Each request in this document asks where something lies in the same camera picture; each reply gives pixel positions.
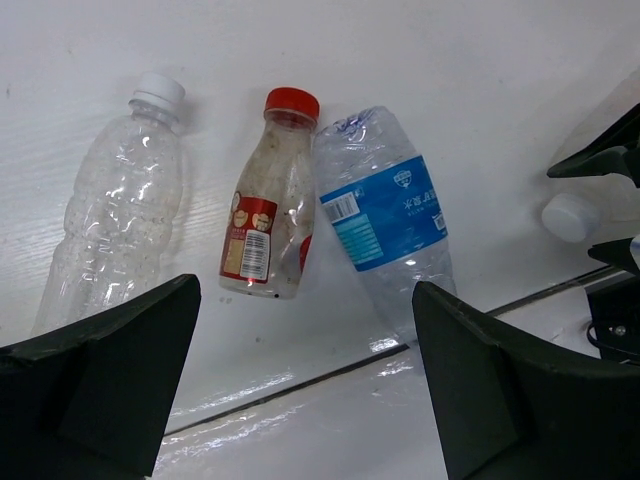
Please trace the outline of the blue label water bottle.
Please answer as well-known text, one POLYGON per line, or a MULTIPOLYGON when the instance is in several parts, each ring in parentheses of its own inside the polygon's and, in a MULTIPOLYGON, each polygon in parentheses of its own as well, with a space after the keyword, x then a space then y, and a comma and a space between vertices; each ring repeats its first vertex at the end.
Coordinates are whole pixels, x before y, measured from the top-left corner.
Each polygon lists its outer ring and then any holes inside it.
POLYGON ((415 342, 415 285, 456 290, 448 230, 425 159, 384 106, 323 129, 312 155, 322 209, 376 311, 404 342, 415 342))

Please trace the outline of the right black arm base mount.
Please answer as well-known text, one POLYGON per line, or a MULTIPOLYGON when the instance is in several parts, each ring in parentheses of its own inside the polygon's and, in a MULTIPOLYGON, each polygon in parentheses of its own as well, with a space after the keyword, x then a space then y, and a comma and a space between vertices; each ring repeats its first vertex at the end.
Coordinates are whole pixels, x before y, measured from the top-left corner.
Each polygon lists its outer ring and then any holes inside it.
POLYGON ((639 278, 620 276, 586 288, 586 337, 605 360, 639 365, 639 278))

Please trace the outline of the clear bottle white cap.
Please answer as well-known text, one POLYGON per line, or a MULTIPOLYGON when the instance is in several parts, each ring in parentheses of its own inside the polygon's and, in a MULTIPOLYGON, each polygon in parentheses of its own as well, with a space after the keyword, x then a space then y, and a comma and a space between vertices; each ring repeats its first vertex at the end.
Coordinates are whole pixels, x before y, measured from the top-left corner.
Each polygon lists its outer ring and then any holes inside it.
POLYGON ((77 173, 36 315, 33 336, 75 323, 152 289, 182 191, 174 131, 185 89, 143 74, 131 112, 110 121, 77 173))

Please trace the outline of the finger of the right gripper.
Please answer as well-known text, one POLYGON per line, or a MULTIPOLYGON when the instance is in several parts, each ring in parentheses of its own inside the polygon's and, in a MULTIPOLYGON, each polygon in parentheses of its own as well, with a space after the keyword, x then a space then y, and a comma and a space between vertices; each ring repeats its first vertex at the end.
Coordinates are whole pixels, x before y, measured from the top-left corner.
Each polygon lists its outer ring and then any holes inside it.
POLYGON ((588 249, 588 256, 611 267, 633 275, 639 274, 639 265, 632 255, 632 238, 624 238, 595 244, 588 249))
POLYGON ((639 187, 639 109, 636 104, 593 142, 552 165, 551 179, 619 174, 639 187))

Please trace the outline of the red cap bottle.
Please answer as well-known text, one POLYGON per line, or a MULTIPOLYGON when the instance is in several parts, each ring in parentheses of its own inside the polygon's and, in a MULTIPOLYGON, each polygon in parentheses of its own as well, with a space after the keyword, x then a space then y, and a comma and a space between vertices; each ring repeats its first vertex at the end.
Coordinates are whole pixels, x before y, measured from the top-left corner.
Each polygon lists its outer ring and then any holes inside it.
POLYGON ((232 197, 221 287, 251 296, 296 296, 311 245, 315 183, 311 144, 318 100, 294 87, 267 95, 265 127, 232 197))

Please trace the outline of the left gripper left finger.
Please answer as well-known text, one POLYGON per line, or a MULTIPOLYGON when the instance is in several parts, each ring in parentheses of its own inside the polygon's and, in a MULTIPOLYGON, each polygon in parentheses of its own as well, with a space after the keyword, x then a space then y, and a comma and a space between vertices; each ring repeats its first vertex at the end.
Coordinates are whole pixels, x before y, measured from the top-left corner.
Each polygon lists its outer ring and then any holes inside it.
POLYGON ((150 477, 200 303, 198 278, 183 274, 2 347, 2 478, 150 477))

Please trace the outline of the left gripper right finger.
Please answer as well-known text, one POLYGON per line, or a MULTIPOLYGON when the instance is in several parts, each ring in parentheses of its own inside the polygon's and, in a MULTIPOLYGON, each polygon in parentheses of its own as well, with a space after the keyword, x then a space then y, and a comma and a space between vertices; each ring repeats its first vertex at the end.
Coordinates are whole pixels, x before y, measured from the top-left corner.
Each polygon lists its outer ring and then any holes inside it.
POLYGON ((639 370, 545 341, 430 282, 412 306, 451 479, 635 479, 639 370))

